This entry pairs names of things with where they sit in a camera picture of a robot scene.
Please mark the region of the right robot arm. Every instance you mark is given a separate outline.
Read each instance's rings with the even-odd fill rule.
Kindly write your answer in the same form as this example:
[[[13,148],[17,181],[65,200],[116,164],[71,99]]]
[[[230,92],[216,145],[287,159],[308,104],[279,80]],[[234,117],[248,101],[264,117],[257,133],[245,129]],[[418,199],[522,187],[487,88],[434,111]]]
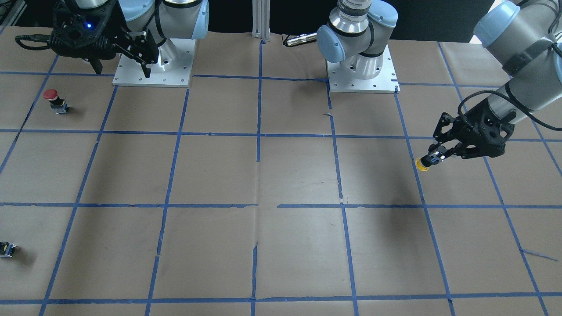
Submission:
[[[169,40],[203,39],[208,25],[206,0],[59,0],[47,44],[62,57],[88,62],[97,74],[103,60],[120,54],[148,78],[155,66],[171,63],[162,51]]]

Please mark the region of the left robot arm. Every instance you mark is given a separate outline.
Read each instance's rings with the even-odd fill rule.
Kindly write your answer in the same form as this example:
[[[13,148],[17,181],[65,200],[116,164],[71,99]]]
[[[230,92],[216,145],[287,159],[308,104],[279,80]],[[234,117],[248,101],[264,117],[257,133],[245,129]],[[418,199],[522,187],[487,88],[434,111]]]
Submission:
[[[516,123],[528,117],[550,130],[534,116],[561,97],[561,30],[559,0],[505,1],[488,12],[474,28],[475,36],[500,62],[510,80],[458,115],[443,113],[434,130],[428,153],[416,160],[420,169],[443,162],[452,155],[463,159],[504,154]]]

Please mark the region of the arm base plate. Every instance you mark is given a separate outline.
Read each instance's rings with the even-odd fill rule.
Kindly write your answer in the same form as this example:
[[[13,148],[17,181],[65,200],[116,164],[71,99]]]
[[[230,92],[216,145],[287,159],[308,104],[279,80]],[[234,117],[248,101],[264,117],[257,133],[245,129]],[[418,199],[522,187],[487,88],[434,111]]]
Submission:
[[[340,93],[398,93],[401,88],[388,46],[377,57],[360,54],[339,63],[326,61],[330,90]]]
[[[121,56],[112,83],[115,86],[188,88],[197,42],[194,39],[167,39],[159,47],[156,63],[147,66],[151,71],[148,78],[138,62]]]

